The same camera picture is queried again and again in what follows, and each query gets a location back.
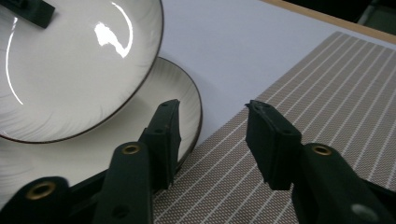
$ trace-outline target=white table surface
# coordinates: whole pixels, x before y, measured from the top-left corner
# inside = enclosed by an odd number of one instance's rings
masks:
[[[336,31],[396,45],[258,0],[163,0],[160,56],[178,64],[201,93],[198,144]]]

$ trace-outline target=screw hole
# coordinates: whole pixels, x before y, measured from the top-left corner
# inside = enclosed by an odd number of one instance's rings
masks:
[[[330,156],[332,155],[332,151],[326,147],[314,147],[313,148],[316,153],[322,156]]]
[[[131,154],[135,154],[139,150],[140,150],[140,147],[138,147],[138,146],[127,146],[122,149],[122,153],[131,155]]]
[[[34,185],[26,194],[29,200],[38,200],[49,196],[55,190],[55,183],[44,181]]]
[[[113,213],[111,214],[116,219],[122,219],[128,216],[130,212],[129,206],[126,204],[120,204],[113,209]]]

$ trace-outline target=wooden table edge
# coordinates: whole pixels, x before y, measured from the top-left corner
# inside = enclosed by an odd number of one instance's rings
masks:
[[[357,23],[353,23],[350,21],[344,21],[338,18],[335,18],[333,16],[329,16],[320,12],[317,12],[315,10],[306,8],[306,7],[300,7],[297,5],[294,5],[289,2],[285,2],[282,0],[262,0],[265,3],[277,6],[277,7],[283,7],[287,10],[290,10],[292,12],[296,12],[308,17],[311,17],[313,19],[317,19],[320,21],[325,21],[327,23],[337,25],[339,27],[346,28],[348,30],[363,34],[363,35],[368,35],[370,37],[374,37],[376,39],[380,39],[392,44],[396,44],[396,35],[391,35],[382,31],[375,30],[370,27],[362,26]]]

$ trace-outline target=placemat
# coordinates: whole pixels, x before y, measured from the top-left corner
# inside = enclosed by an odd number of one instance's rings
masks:
[[[276,107],[304,143],[336,148],[360,177],[396,190],[395,96],[395,51],[335,33],[257,100]],[[247,117],[243,109],[192,152],[174,186],[155,196],[156,223],[297,223],[290,192],[262,181],[245,142]]]

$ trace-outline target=white plate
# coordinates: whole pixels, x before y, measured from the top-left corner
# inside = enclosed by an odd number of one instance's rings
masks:
[[[137,141],[157,106],[172,99],[180,101],[182,140],[178,158],[182,162],[201,130],[201,99],[195,84],[183,70],[159,58],[137,95],[97,129],[42,145],[0,139],[0,207],[20,187],[39,177],[63,176],[72,186],[105,170],[113,150],[122,143]]]
[[[161,0],[47,2],[47,29],[0,7],[0,135],[15,141],[60,141],[108,119],[161,45]]]

